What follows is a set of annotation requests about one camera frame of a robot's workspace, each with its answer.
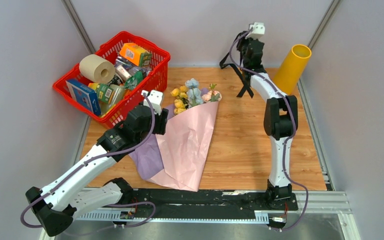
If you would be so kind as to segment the artificial flower bunch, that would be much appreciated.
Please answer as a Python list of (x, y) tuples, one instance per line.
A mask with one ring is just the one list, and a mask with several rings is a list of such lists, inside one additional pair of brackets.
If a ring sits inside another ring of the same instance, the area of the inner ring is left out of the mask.
[(208, 88), (200, 88), (200, 82), (194, 78), (187, 80), (182, 86), (174, 88), (170, 95), (174, 97), (174, 115), (179, 115), (193, 107), (220, 102), (222, 94), (215, 90), (217, 84), (210, 83)]

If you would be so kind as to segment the black ribbon gold lettering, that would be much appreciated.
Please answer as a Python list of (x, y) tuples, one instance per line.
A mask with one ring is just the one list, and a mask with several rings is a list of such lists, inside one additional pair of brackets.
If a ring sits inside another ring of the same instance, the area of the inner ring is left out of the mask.
[(254, 97), (254, 93), (253, 91), (251, 90), (251, 87), (250, 85), (246, 82), (244, 76), (243, 76), (243, 73), (239, 70), (239, 68), (234, 64), (234, 63), (226, 63), (228, 57), (230, 56), (231, 54), (228, 52), (222, 59), (221, 61), (219, 62), (219, 68), (220, 69), (225, 69), (226, 67), (231, 67), (234, 72), (236, 73), (236, 75), (239, 77), (241, 83), (242, 83), (242, 88), (241, 90), (239, 91), (239, 93), (236, 95), (237, 98), (242, 98), (244, 96), (245, 93), (248, 93), (248, 95), (250, 96), (250, 98), (252, 99)]

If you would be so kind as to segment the purple wrapping paper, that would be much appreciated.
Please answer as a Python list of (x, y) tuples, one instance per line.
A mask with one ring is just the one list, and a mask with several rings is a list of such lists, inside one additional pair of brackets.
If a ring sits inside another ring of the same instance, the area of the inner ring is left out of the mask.
[[(167, 109), (169, 111), (169, 120), (175, 116), (174, 105), (169, 105)], [(146, 181), (163, 169), (156, 136), (157, 135), (153, 134), (142, 146), (129, 155), (135, 162), (140, 177)]]

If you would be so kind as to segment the pink wrapping paper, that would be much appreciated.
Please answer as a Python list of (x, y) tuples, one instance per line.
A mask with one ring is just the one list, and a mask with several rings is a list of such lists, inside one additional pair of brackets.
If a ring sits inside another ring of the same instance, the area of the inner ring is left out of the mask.
[(170, 118), (164, 135), (157, 135), (163, 169), (149, 182), (197, 192), (206, 164), (219, 102), (194, 106)]

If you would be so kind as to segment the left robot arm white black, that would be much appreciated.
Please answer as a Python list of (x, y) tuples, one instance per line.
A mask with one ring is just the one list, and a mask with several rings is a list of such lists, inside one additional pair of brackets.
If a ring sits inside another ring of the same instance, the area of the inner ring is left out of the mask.
[(29, 209), (50, 237), (63, 233), (78, 217), (101, 207), (134, 208), (133, 189), (123, 178), (83, 192), (83, 188), (106, 169), (145, 143), (151, 135), (164, 135), (169, 110), (140, 103), (127, 117), (104, 132), (89, 152), (57, 180), (31, 187), (25, 196)]

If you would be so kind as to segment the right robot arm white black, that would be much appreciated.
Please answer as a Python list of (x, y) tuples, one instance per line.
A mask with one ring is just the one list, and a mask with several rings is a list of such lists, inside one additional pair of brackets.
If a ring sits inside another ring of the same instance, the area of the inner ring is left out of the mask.
[(254, 88), (266, 103), (263, 127), (271, 144), (271, 171), (263, 199), (270, 209), (286, 208), (293, 195), (289, 160), (292, 139), (298, 128), (297, 98), (287, 95), (271, 81), (262, 65), (264, 43), (246, 38), (246, 35), (247, 31), (242, 31), (236, 37), (237, 67), (242, 70), (238, 75), (243, 84), (238, 96), (248, 93), (252, 97)]

